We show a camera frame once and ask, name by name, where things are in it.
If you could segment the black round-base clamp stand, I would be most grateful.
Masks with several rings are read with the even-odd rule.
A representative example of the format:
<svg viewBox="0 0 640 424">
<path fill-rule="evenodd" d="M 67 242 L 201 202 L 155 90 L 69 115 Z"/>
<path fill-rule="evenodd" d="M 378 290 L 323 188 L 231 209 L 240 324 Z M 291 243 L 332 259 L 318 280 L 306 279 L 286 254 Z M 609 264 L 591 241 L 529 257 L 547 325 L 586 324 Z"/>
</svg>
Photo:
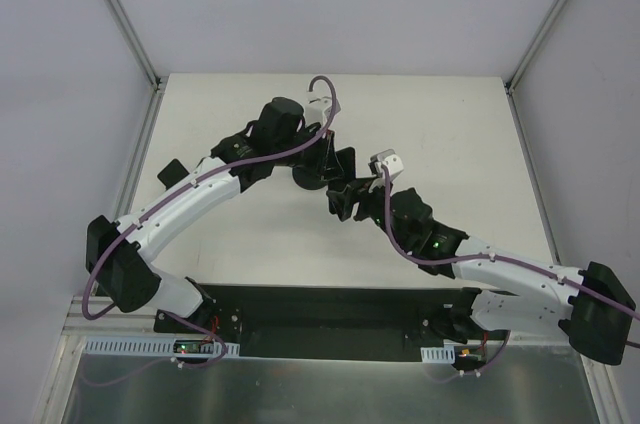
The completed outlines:
<svg viewBox="0 0 640 424">
<path fill-rule="evenodd" d="M 292 168 L 294 182 L 305 190 L 320 190 L 331 182 L 350 182 L 355 179 L 356 152 L 353 147 L 336 151 L 321 145 L 316 150 L 305 151 L 301 163 Z"/>
</svg>

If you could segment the black folding phone stand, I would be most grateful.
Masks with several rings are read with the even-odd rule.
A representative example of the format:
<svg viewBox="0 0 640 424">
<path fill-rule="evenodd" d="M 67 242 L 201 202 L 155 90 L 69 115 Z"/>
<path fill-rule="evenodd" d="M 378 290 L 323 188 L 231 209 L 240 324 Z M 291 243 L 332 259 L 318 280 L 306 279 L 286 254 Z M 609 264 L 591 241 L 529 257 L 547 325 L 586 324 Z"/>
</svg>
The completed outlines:
<svg viewBox="0 0 640 424">
<path fill-rule="evenodd" d="M 176 158 L 172 159 L 160 172 L 157 178 L 166 190 L 170 189 L 189 175 L 189 171 Z"/>
</svg>

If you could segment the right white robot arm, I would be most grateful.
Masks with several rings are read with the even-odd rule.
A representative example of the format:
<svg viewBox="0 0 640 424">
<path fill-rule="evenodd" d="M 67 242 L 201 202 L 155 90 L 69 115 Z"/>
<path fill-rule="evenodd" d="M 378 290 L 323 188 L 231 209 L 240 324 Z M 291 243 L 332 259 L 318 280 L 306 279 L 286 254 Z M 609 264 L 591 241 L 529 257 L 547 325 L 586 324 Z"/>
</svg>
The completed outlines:
<svg viewBox="0 0 640 424">
<path fill-rule="evenodd" d="M 375 178 L 332 181 L 326 195 L 330 213 L 342 221 L 372 220 L 420 270 L 474 282 L 429 317 L 429 328 L 440 338 L 467 343 L 479 332 L 549 335 L 591 360 L 621 363 L 639 315 L 609 267 L 592 262 L 581 269 L 504 255 L 436 221 L 415 189 L 392 192 L 390 183 Z"/>
</svg>

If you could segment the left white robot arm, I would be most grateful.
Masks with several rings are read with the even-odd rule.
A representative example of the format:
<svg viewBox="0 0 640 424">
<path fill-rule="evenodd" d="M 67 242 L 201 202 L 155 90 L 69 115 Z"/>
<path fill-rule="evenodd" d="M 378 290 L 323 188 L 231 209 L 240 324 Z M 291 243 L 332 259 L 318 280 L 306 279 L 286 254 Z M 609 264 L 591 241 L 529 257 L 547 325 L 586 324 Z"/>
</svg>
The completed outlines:
<svg viewBox="0 0 640 424">
<path fill-rule="evenodd" d="M 87 229 L 87 270 L 112 300 L 131 313 L 150 306 L 172 313 L 188 332 L 210 324 L 215 304 L 198 284 L 155 267 L 159 253 L 214 207 L 269 177 L 277 166 L 325 167 L 333 145 L 329 126 L 339 112 L 334 99 L 311 98 L 307 106 L 277 97 L 258 119 L 224 139 L 193 171 L 135 213 Z"/>
</svg>

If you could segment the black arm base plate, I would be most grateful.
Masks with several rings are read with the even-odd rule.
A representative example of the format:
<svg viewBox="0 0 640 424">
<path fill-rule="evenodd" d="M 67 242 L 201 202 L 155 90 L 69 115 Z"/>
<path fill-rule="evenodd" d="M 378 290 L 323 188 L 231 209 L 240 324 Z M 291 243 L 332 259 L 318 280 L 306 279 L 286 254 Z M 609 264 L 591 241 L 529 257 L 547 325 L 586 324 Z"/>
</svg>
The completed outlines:
<svg viewBox="0 0 640 424">
<path fill-rule="evenodd" d="M 476 294 L 463 289 L 384 289 L 207 285 L 206 323 L 243 357 L 418 362 L 455 330 L 469 341 L 499 342 L 505 331 L 445 320 Z"/>
</svg>

